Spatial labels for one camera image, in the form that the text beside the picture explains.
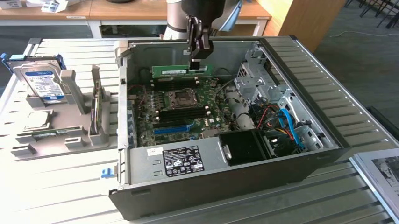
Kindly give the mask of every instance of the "blue hard drive label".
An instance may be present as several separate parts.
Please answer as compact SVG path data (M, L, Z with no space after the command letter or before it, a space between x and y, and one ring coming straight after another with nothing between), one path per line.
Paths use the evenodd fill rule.
M64 93L59 83L55 81L56 75L52 71L28 71L26 72L27 81L36 94L44 100L60 100Z
M27 76L46 76L46 75L52 75L52 71L28 71L26 72Z

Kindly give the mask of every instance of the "slatted table surface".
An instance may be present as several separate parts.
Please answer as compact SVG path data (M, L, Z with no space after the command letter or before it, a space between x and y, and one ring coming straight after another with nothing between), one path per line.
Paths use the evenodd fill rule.
M316 59L290 37L267 38L290 69L306 86L324 113L344 135L352 150L304 181L251 195L206 204L131 223L391 223L370 188L348 162L356 152L398 147L397 141L375 122ZM100 65L102 83L118 105L118 66L115 40L43 40L34 47L36 56L60 53L83 92L92 88L91 65ZM10 83L2 118L19 119L26 88ZM111 129L116 135L118 107L112 107ZM0 143L7 129L0 129ZM68 154L39 160L0 163L6 210L2 223L124 224L107 195L102 169L118 161L115 150Z

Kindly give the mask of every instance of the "wooden desk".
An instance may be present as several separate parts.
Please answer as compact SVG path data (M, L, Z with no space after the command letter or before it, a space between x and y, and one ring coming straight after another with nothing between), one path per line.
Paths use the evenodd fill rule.
M262 36L266 24L271 18L268 12L258 2L244 1L236 24L255 25L252 35ZM102 25L166 25L166 0L135 0L124 4L115 4L106 0L92 0L90 13L90 27L94 38L102 38Z
M84 2L71 5L66 11L59 13L43 13L42 7L4 9L0 10L0 25L3 26L4 20L87 20L91 5L92 1L86 0Z
M236 24L252 25L252 35L262 36L271 16L256 1L244 1ZM94 38L102 38L102 25L166 25L166 0L135 0L115 4L86 0L60 13L43 13L40 7L0 10L0 26L87 25Z
M115 4L106 0L92 0L90 13L92 20L166 20L166 0L136 0L124 4ZM244 1L239 19L258 20L270 19L268 12L258 2Z

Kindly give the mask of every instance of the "power supply label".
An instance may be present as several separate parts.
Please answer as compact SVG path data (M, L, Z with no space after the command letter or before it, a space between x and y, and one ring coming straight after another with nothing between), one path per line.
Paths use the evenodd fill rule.
M163 164L168 177L204 171L199 146L163 151Z

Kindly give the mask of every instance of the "white cable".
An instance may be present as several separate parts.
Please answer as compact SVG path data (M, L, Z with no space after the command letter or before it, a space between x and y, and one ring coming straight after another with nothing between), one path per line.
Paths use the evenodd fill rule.
M370 36L398 36L399 35L399 34L383 34L383 35L379 35L379 34L368 34L368 33L358 32L358 31L343 31L340 34L332 35L330 37L339 37L344 33L358 33L358 34L364 34L364 35L370 35Z

